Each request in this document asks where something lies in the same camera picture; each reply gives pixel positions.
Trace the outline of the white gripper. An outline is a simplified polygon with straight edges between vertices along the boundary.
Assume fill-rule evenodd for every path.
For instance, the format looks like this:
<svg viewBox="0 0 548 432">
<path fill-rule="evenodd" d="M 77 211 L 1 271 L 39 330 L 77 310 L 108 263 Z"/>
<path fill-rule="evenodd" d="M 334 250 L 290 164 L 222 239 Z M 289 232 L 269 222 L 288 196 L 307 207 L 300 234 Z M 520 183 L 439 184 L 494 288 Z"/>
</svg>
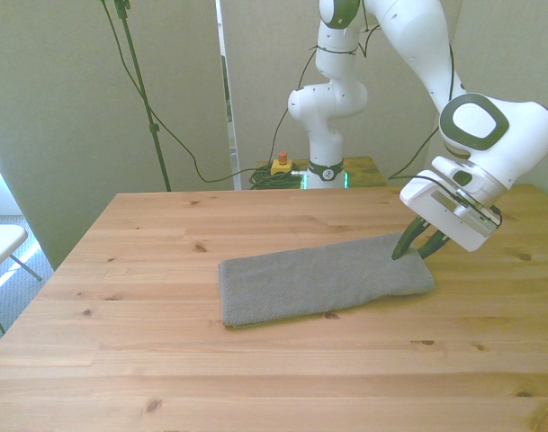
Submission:
<svg viewBox="0 0 548 432">
<path fill-rule="evenodd" d="M 501 225 L 501 217 L 495 212 L 431 170 L 413 176 L 401 189 L 400 199 L 418 216 L 403 231 L 392 260 L 403 257 L 429 224 L 437 231 L 418 249 L 422 259 L 432 256 L 450 239 L 469 252 L 475 251 Z"/>
</svg>

